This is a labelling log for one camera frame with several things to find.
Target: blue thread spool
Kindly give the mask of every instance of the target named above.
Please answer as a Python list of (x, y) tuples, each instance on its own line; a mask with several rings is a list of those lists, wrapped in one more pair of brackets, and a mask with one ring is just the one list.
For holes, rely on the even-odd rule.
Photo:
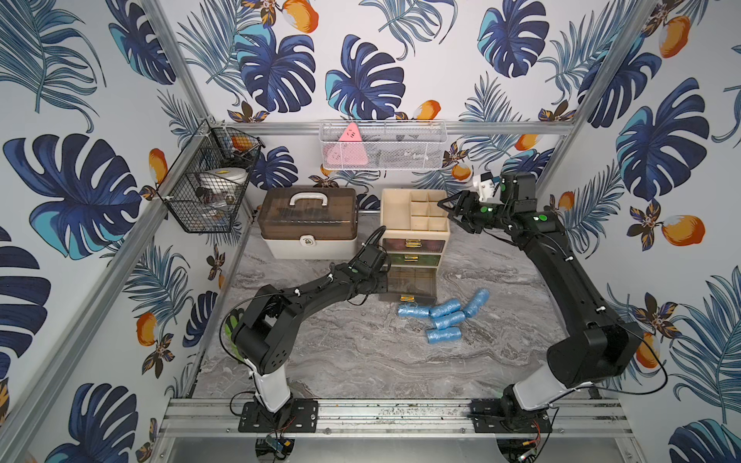
[(464, 320), (465, 314), (460, 310), (456, 310), (455, 312), (449, 313), (448, 315), (439, 317), (437, 319), (432, 319), (432, 325), (435, 327), (436, 330), (444, 330), (445, 328), (463, 322)]
[(400, 317), (414, 317), (415, 319), (426, 319), (430, 316), (430, 307), (427, 305), (401, 304), (399, 306)]
[(481, 288), (478, 291), (476, 291), (476, 295), (473, 296), (473, 299), (471, 299), (471, 302), (468, 303), (468, 305), (465, 306), (465, 309), (463, 309), (463, 313), (468, 318), (474, 317), (481, 307), (486, 304), (486, 301), (489, 300), (489, 290), (486, 288)]
[(457, 341), (462, 336), (461, 330), (456, 327), (445, 328), (444, 330), (429, 330), (427, 332), (427, 342), (436, 344), (443, 341)]
[(434, 319), (437, 317), (442, 317), (443, 315), (448, 315), (449, 313), (453, 313), (456, 310), (461, 308), (461, 301), (458, 299), (451, 299), (448, 302), (445, 302), (444, 304), (441, 304), (437, 307), (433, 307), (432, 310), (430, 310), (430, 316)]

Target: white wire basket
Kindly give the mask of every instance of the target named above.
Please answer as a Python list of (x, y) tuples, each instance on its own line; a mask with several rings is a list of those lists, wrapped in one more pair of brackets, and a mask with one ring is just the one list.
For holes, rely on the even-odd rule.
[[(362, 141), (338, 141), (352, 122)], [(438, 170), (448, 132), (442, 121), (322, 121), (319, 142), (328, 170)]]

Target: wallpaper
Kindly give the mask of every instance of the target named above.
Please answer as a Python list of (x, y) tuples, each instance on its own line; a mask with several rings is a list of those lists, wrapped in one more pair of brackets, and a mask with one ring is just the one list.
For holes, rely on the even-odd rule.
[[(568, 121), (588, 92), (633, 0), (162, 0), (216, 120), (416, 119)], [(630, 92), (633, 87), (627, 86)], [(624, 96), (630, 102), (642, 92)], [(615, 117), (612, 101), (601, 117)], [(455, 193), (473, 176), (542, 172), (556, 136), (448, 140), (441, 170), (333, 172), (316, 137), (270, 137), (253, 182), (352, 186), (376, 203), (384, 186)]]
[(740, 15), (726, 0), (657, 4), (540, 197), (658, 355), (642, 344), (607, 386), (648, 392), (668, 372), (659, 392), (619, 394), (652, 463), (741, 461)]
[[(197, 126), (137, 1), (3, 1), (0, 30), (1, 424)], [(121, 461), (148, 442), (150, 418), (183, 394), (243, 222), (206, 236), (163, 221), (39, 434), (38, 461)], [(123, 420), (112, 433), (109, 412)]]

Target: gray marble surface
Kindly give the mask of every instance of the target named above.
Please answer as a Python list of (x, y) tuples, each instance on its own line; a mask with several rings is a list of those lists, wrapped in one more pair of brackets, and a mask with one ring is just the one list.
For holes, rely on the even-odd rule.
[[(378, 226), (360, 218), (360, 239)], [(227, 303), (212, 320), (264, 284), (291, 287), (328, 271), (328, 261), (278, 260), (257, 226), (250, 232)], [(491, 292), (479, 314), (459, 327), (457, 342), (428, 344), (428, 320), (401, 319), (398, 304), (370, 296), (342, 302), (306, 320), (287, 363), (295, 395), (353, 399), (452, 399), (500, 396), (508, 384), (545, 362), (545, 351), (565, 334), (540, 276), (524, 253), (486, 235), (453, 230), (438, 272), (438, 301), (464, 303), (477, 288)], [(353, 300), (359, 303), (362, 297)], [(230, 398), (253, 390), (248, 369), (228, 358), (214, 336), (198, 375), (196, 398)]]

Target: mounting plate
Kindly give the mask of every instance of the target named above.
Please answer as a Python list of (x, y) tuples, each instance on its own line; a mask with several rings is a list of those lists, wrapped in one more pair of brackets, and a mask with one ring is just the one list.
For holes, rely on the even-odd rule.
[[(319, 403), (316, 400), (293, 399), (290, 406), (290, 418), (288, 419), (290, 425), (283, 432), (316, 432), (318, 411)], [(268, 434), (276, 430), (276, 425), (273, 422), (273, 417), (266, 414), (265, 409), (258, 402), (245, 402), (237, 429), (240, 433)]]
[(537, 433), (535, 423), (540, 426), (540, 433), (551, 431), (551, 421), (545, 410), (525, 412), (511, 424), (506, 423), (499, 399), (471, 400), (471, 422), (476, 433)]

